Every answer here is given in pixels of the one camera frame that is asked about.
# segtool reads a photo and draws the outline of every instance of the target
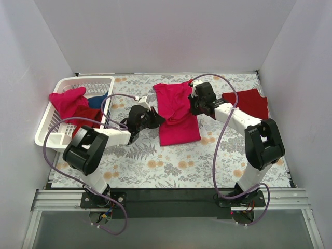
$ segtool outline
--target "white plastic basket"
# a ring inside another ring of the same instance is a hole
[[[95,76],[95,77],[73,77],[60,80],[54,92],[63,93],[69,89],[75,89],[79,87],[86,88],[87,98],[94,96],[102,96],[108,92],[108,95],[112,94],[114,84],[114,77],[112,76]],[[110,99],[107,99],[104,113],[110,117]],[[102,123],[108,124],[108,120],[105,122],[105,116],[102,118]],[[35,143],[42,146],[44,143],[45,136],[48,130],[58,121],[60,121],[60,115],[51,102],[48,103],[46,111],[38,127],[37,133],[35,135]],[[72,133],[76,126],[70,123],[61,123],[57,126],[47,139],[46,147],[52,148],[58,152],[64,152],[67,145],[72,140]]]

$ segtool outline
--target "pink cloth in basket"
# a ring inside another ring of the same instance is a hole
[[[71,118],[79,105],[89,107],[89,102],[85,94],[85,87],[79,87],[65,91],[64,93],[51,93],[48,98],[52,105],[59,112],[60,118]],[[69,120],[66,123],[72,123],[73,125],[78,125],[79,120]]]
[[[166,119],[159,128],[160,145],[184,144],[201,140],[197,117],[189,109],[188,82],[154,85],[158,101],[158,114]]]

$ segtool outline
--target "red cloth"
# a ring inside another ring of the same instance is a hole
[[[51,93],[48,98],[52,105],[59,112],[60,118],[71,118],[79,105],[89,106],[88,99],[83,97],[85,94],[85,87],[79,87],[65,91],[64,93]],[[78,120],[69,120],[66,123],[78,124]]]
[[[73,117],[80,117],[80,118],[89,118],[95,121],[100,122],[102,120],[103,114],[100,109],[94,109],[90,107],[86,107],[84,105],[79,105],[73,115]],[[72,137],[78,132],[79,128],[83,125],[87,125],[93,128],[99,128],[100,125],[84,120],[75,120],[77,123],[76,129],[73,131]]]
[[[188,82],[157,84],[154,86],[158,101],[158,114],[166,119],[159,128],[160,145],[184,144],[201,140],[197,117],[189,109]]]
[[[262,120],[269,118],[268,99],[260,96],[257,89],[237,92],[239,101],[237,107],[256,118]],[[235,103],[235,94],[233,92],[223,93],[223,98],[230,103]]]

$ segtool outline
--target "glass panel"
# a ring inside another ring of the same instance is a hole
[[[246,228],[214,218],[133,218],[117,237],[90,226],[88,215],[44,211],[34,248],[313,248],[301,210],[270,210]],[[122,224],[114,219],[106,226],[117,230]]]

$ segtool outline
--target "wire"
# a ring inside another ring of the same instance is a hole
[[[241,212],[240,214],[241,214],[242,217],[244,217],[244,218],[250,220],[250,222],[253,222],[253,220],[249,218],[249,215],[248,215],[247,213],[243,213],[243,212]]]
[[[249,212],[253,211],[254,207],[255,207],[255,201],[253,201],[253,207],[251,208],[251,210]]]
[[[126,125],[123,124],[123,123],[117,122],[117,121],[115,121],[115,120],[109,118],[109,117],[107,116],[107,114],[104,113],[104,110],[103,110],[104,108],[103,108],[103,106],[104,106],[106,100],[109,99],[109,98],[111,98],[111,97],[113,97],[113,96],[125,96],[125,97],[128,97],[128,98],[132,98],[132,99],[134,99],[134,100],[136,99],[136,97],[135,97],[135,96],[131,96],[131,95],[127,95],[127,94],[123,94],[123,93],[114,93],[114,94],[111,94],[110,96],[107,96],[107,97],[102,101],[102,104],[100,105],[100,110],[102,111],[102,114],[106,117],[106,119],[108,119],[109,121],[111,121],[111,122],[113,122],[113,123],[116,123],[116,124],[119,125],[119,126],[122,126],[123,128],[125,128],[125,129],[127,130],[127,129],[128,129],[128,126],[126,126]]]
[[[230,114],[229,114],[229,116],[228,116],[228,118],[227,118],[227,120],[226,120],[226,122],[225,122],[225,124],[224,124],[224,127],[222,128],[222,131],[220,132],[220,135],[219,135],[219,138],[218,138],[218,141],[217,141],[217,144],[216,144],[216,148],[215,148],[215,150],[214,150],[214,155],[213,155],[213,161],[212,161],[212,180],[213,180],[214,189],[216,190],[216,192],[217,192],[217,194],[218,194],[218,197],[223,198],[223,199],[226,199],[226,200],[234,200],[234,199],[237,199],[237,198],[239,198],[239,197],[242,197],[242,196],[244,196],[244,195],[250,193],[251,191],[253,191],[253,190],[259,188],[261,185],[264,185],[264,186],[266,187],[266,189],[267,189],[267,191],[268,191],[268,194],[269,194],[269,193],[270,193],[270,192],[269,192],[269,187],[268,187],[265,183],[256,184],[256,185],[254,185],[253,187],[251,187],[251,188],[247,189],[246,191],[244,191],[243,193],[238,194],[238,195],[236,195],[236,196],[232,196],[232,197],[224,196],[224,195],[219,191],[218,186],[217,186],[217,181],[216,181],[216,172],[215,172],[215,169],[216,169],[216,159],[217,159],[218,149],[219,149],[219,146],[220,146],[220,142],[221,142],[221,140],[222,140],[222,137],[223,137],[223,135],[224,135],[224,133],[225,133],[225,129],[227,128],[227,125],[228,125],[228,123],[229,123],[229,121],[230,121],[230,119],[231,119],[231,117],[232,117],[232,115],[233,115],[233,113],[234,113],[234,109],[236,108],[236,105],[238,104],[239,97],[238,97],[238,94],[237,94],[235,88],[234,88],[233,85],[231,84],[231,82],[229,82],[229,80],[226,79],[224,76],[221,76],[221,75],[218,75],[218,74],[209,74],[209,73],[208,73],[208,74],[202,74],[202,75],[199,75],[199,76],[195,77],[194,79],[192,79],[192,81],[195,81],[196,79],[198,79],[198,78],[200,78],[200,77],[203,77],[203,76],[207,76],[207,75],[216,76],[216,77],[219,77],[219,78],[223,79],[223,80],[224,80],[224,81],[230,86],[230,88],[233,90],[233,92],[234,92],[234,94],[235,94],[235,99],[236,99],[236,100],[235,100],[235,103],[233,104],[233,108],[232,108],[232,110],[230,111]],[[263,214],[262,214],[261,217],[263,217],[263,216],[265,215],[269,203],[270,203],[270,194],[269,194],[268,202],[267,202],[267,204],[266,204],[266,208],[265,208],[265,210],[264,210],[264,212],[263,212]]]
[[[102,219],[103,219],[102,215],[103,215],[103,213],[100,213],[99,218],[98,218],[98,220],[96,221],[96,223],[99,223],[99,222],[102,221]]]
[[[110,220],[110,219],[112,219],[112,217],[113,217],[113,211],[114,211],[114,204],[113,204],[113,206],[112,206],[112,210],[111,210],[111,212],[110,212],[110,218],[109,219],[107,219],[107,220]]]
[[[249,208],[250,208],[250,203],[249,203],[247,209],[246,209],[246,210],[243,210],[242,213],[246,213],[246,212],[249,210]]]
[[[113,212],[113,207],[114,207],[114,204],[105,212],[105,214],[107,215],[110,211]]]
[[[88,186],[85,182],[81,181],[80,179],[77,179],[77,178],[74,177],[74,176],[68,175],[68,174],[62,172],[61,170],[58,170],[56,167],[53,166],[53,164],[51,163],[51,161],[47,158],[47,155],[46,155],[46,144],[47,144],[47,139],[48,139],[48,137],[50,136],[51,132],[55,129],[56,126],[60,125],[61,123],[66,122],[66,121],[69,121],[69,120],[74,120],[74,119],[76,119],[76,120],[85,120],[85,121],[89,121],[89,122],[96,123],[96,124],[98,124],[98,125],[103,125],[103,126],[105,126],[105,127],[107,127],[107,128],[117,129],[117,127],[110,126],[110,125],[108,125],[108,124],[104,124],[104,123],[101,123],[101,122],[98,122],[98,121],[95,121],[95,120],[92,120],[92,119],[88,119],[88,118],[72,117],[72,118],[65,118],[65,119],[62,119],[62,120],[58,121],[57,123],[55,123],[55,125],[52,126],[52,127],[49,129],[49,131],[47,132],[47,134],[46,134],[46,136],[45,136],[44,143],[43,143],[43,155],[44,155],[44,159],[45,159],[45,161],[47,162],[47,164],[48,164],[53,170],[55,170],[56,172],[58,172],[59,174],[62,174],[62,175],[66,176],[66,177],[68,177],[68,178],[70,178],[70,179],[72,179],[72,180],[75,180],[75,181],[81,183],[81,184],[82,184],[83,186],[85,186],[85,188],[86,188],[88,191],[90,191],[91,193],[93,193],[93,194],[95,194],[95,195],[98,195],[98,196],[100,196],[100,197],[103,197],[103,198],[105,198],[106,200],[111,201],[112,203],[118,205],[118,206],[122,209],[123,214],[124,214],[124,226],[123,226],[123,228],[122,228],[119,232],[113,232],[113,231],[111,231],[111,230],[109,230],[109,229],[107,229],[107,228],[104,228],[104,227],[102,227],[102,226],[99,226],[97,223],[91,223],[92,225],[95,225],[95,226],[97,226],[97,227],[103,229],[104,231],[106,231],[106,232],[112,234],[112,235],[119,235],[119,234],[121,234],[121,233],[123,233],[123,232],[125,231],[125,229],[126,229],[126,227],[127,227],[127,223],[128,223],[128,216],[127,216],[127,212],[126,212],[125,208],[124,208],[119,202],[117,202],[116,200],[114,200],[114,199],[112,199],[112,198],[110,198],[110,197],[108,197],[108,196],[105,196],[105,195],[103,195],[103,194],[101,194],[101,193],[98,193],[98,192],[95,191],[92,187]]]

